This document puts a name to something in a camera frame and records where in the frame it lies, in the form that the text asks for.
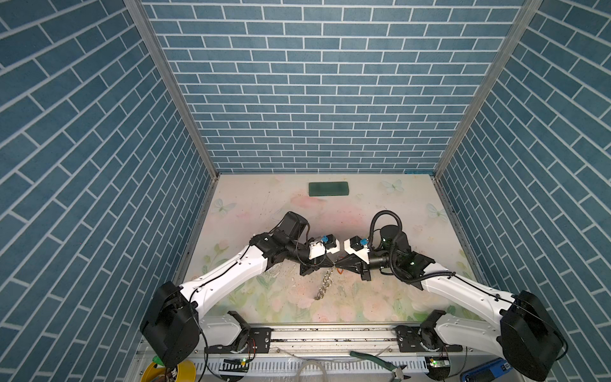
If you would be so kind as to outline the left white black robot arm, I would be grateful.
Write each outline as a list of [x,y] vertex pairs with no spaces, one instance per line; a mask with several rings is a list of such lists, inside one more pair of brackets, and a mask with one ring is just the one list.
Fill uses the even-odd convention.
[[309,275],[334,265],[330,257],[341,249],[332,234],[300,242],[308,221],[288,212],[268,232],[251,237],[237,255],[192,281],[176,285],[168,281],[157,288],[146,308],[140,332],[168,369],[177,367],[204,337],[210,345],[243,347],[240,335],[247,323],[235,314],[205,320],[204,316],[246,281],[285,260],[300,266]]

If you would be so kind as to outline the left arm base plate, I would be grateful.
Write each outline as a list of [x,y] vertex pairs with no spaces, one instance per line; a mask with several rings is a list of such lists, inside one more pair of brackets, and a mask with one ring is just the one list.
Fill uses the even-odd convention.
[[228,345],[224,345],[220,340],[213,342],[208,339],[208,346],[205,347],[205,353],[208,354],[247,354],[251,353],[269,353],[271,334],[273,330],[270,327],[254,327],[250,329],[241,329],[237,337]]

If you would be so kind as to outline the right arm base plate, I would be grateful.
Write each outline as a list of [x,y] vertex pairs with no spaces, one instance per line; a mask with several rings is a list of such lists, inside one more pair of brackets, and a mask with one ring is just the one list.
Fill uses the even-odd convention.
[[420,326],[399,325],[394,327],[393,331],[401,353],[459,353],[464,350],[461,345],[448,345],[444,343],[432,329],[422,329]]

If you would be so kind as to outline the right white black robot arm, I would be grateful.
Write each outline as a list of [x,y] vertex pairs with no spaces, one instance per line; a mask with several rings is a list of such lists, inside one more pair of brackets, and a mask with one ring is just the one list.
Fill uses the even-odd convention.
[[458,318],[434,310],[421,323],[418,335],[430,351],[460,345],[505,359],[523,376],[544,381],[552,366],[568,351],[568,343],[539,298],[528,292],[512,294],[466,279],[429,256],[414,251],[396,213],[378,212],[366,238],[345,241],[345,256],[336,267],[371,278],[372,269],[388,269],[402,283],[437,294],[477,315]]

